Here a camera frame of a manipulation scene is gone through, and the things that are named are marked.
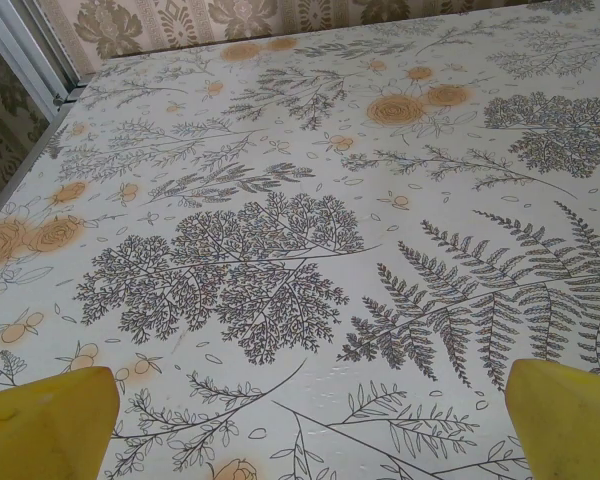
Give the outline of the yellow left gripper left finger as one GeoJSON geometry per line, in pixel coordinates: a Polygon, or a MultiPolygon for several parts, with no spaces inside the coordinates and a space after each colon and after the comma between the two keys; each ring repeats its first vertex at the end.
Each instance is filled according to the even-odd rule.
{"type": "Polygon", "coordinates": [[[97,480],[119,406],[102,366],[0,391],[0,480],[97,480]]]}

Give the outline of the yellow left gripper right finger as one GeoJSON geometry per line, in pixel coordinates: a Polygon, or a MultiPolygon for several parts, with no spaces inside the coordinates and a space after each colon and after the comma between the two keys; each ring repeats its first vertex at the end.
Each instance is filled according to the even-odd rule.
{"type": "Polygon", "coordinates": [[[506,408],[534,480],[600,480],[600,376],[519,359],[506,408]]]}

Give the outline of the floral patterned tablecloth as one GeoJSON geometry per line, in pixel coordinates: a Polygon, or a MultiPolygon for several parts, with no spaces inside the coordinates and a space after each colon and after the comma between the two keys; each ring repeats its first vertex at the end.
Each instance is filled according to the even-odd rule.
{"type": "Polygon", "coordinates": [[[0,209],[0,392],[105,367],[97,480],[532,480],[600,376],[600,0],[107,61],[0,209]]]}

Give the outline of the aluminium table side rail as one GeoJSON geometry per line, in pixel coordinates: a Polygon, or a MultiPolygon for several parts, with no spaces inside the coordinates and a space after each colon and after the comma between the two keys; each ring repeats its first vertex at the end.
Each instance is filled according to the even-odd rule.
{"type": "Polygon", "coordinates": [[[77,103],[78,96],[76,96],[76,93],[81,92],[81,89],[75,90],[64,102],[60,104],[56,116],[53,118],[49,126],[44,130],[39,140],[28,152],[15,173],[7,182],[6,186],[0,192],[0,215],[2,209],[7,205],[12,195],[18,192],[24,186],[26,176],[31,172],[32,168],[42,155],[42,152],[51,143],[51,138],[59,133],[60,127],[65,121],[65,118],[69,115],[69,112],[77,103]]]}

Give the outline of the aluminium frame post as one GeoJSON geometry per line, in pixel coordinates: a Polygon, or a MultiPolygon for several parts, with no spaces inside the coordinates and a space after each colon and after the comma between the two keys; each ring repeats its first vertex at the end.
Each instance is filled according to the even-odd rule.
{"type": "Polygon", "coordinates": [[[57,0],[0,0],[0,54],[51,120],[73,103],[93,74],[80,72],[52,15],[57,0]]]}

